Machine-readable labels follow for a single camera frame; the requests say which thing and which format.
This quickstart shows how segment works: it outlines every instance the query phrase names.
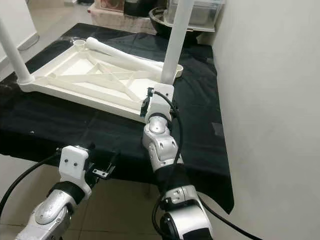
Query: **clear plastic box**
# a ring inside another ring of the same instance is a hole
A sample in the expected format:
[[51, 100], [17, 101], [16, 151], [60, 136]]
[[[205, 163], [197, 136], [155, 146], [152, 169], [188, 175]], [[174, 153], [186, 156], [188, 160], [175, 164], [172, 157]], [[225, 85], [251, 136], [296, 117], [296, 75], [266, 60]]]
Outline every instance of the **clear plastic box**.
[[[179, 0], [168, 0], [164, 22], [173, 24]], [[224, 0], [196, 0], [191, 13], [189, 28], [195, 31], [214, 32], [218, 13]]]

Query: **white pole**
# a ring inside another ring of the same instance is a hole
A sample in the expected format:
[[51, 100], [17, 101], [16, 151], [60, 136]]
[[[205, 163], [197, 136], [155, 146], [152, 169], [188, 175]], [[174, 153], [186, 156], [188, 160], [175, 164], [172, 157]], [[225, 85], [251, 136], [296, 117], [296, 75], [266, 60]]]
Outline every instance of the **white pole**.
[[86, 46], [89, 49], [98, 50], [100, 52], [111, 55], [113, 57], [117, 57], [117, 58], [126, 60], [126, 61], [132, 63], [133, 65], [141, 67], [142, 69], [145, 69], [145, 70], [150, 71], [152, 73], [156, 73], [159, 76], [161, 75], [161, 72], [162, 72], [161, 67], [158, 67], [152, 63], [148, 63], [145, 60], [142, 60], [138, 57], [135, 57], [135, 56], [132, 56], [128, 53], [120, 51], [112, 46], [106, 45], [93, 37], [87, 38]]
[[194, 3], [195, 0], [178, 1], [161, 74], [161, 83], [163, 84], [172, 85], [175, 80], [176, 69]]
[[14, 42], [12, 41], [9, 32], [0, 17], [0, 43], [3, 46], [3, 50], [10, 60], [13, 69], [18, 77], [17, 82], [19, 84], [28, 84], [35, 78], [30, 75], [24, 60], [20, 56]]

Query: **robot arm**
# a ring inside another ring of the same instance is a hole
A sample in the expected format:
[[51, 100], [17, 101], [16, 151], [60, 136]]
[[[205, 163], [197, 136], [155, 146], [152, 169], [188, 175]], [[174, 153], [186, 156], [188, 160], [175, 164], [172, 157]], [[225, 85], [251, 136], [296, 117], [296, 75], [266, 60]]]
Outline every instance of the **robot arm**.
[[31, 213], [27, 226], [16, 240], [59, 240], [70, 225], [71, 216], [83, 199], [88, 199], [99, 178], [109, 177], [115, 166], [111, 160], [107, 171], [95, 169], [89, 150], [66, 146], [59, 163], [60, 182]]
[[[149, 89], [148, 96], [151, 97], [151, 93], [155, 91], [168, 96], [171, 101], [173, 86], [156, 84], [153, 90]], [[149, 105], [145, 115], [142, 143], [149, 153], [159, 191], [165, 192], [160, 204], [165, 211], [160, 220], [160, 228], [171, 236], [171, 239], [212, 240], [211, 223], [195, 187], [190, 184], [181, 155], [176, 166], [174, 165], [178, 145], [168, 129], [168, 121], [171, 120], [170, 116], [168, 117], [170, 106], [155, 94]], [[169, 185], [166, 185], [169, 177], [171, 180]]]

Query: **white vertical post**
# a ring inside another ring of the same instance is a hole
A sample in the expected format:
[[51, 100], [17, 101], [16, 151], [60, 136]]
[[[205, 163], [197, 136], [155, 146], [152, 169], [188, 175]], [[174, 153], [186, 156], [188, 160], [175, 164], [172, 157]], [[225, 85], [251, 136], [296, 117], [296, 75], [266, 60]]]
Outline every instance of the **white vertical post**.
[[13, 69], [18, 77], [19, 84], [28, 84], [32, 82], [35, 78], [30, 75], [24, 60], [20, 56], [14, 42], [12, 41], [9, 32], [0, 17], [0, 43], [3, 46], [3, 50], [10, 60]]
[[179, 0], [175, 12], [173, 27], [166, 49], [164, 65], [161, 74], [161, 83], [172, 85], [175, 80], [177, 65], [179, 62], [186, 31], [188, 29], [191, 12], [195, 0]]

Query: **black tablecloth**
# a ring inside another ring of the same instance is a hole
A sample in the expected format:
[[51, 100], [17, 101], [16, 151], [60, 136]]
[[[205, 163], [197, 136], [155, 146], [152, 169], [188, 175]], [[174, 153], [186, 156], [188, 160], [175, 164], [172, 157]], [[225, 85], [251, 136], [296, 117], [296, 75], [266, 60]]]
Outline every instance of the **black tablecloth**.
[[[72, 45], [72, 40], [97, 38], [136, 56], [164, 61], [168, 40], [145, 33], [129, 33], [78, 23], [27, 62], [34, 72]], [[182, 157], [196, 189], [214, 199], [227, 213], [234, 206], [217, 89], [212, 48], [184, 47], [179, 64], [184, 70], [175, 81], [184, 130]], [[57, 147], [94, 143], [94, 160], [108, 164], [121, 151], [114, 178], [153, 183], [154, 176], [141, 139], [142, 123], [39, 92], [24, 93], [15, 74], [0, 82], [0, 153], [40, 161]], [[172, 135], [179, 141], [174, 120]]]

